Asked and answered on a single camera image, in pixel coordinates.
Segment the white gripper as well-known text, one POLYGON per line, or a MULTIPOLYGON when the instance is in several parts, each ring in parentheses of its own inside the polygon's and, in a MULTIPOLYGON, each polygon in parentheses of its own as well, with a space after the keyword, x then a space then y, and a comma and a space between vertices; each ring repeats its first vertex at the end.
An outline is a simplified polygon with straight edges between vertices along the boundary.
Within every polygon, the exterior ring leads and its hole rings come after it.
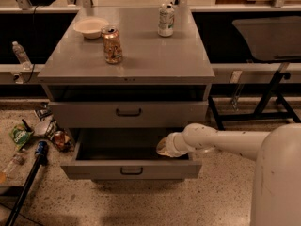
POLYGON ((156 152, 161 156, 180 157, 188 153, 188 144, 182 133, 171 133, 159 141, 156 152))

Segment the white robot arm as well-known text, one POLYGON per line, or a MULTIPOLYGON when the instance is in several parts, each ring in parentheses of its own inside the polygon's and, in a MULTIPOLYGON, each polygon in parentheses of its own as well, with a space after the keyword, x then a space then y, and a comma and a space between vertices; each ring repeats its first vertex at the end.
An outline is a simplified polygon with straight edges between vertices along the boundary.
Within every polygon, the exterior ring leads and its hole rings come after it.
POLYGON ((164 137, 156 152, 180 157, 208 148, 256 162, 250 226, 301 226, 300 123, 271 132, 220 131, 192 123, 164 137))

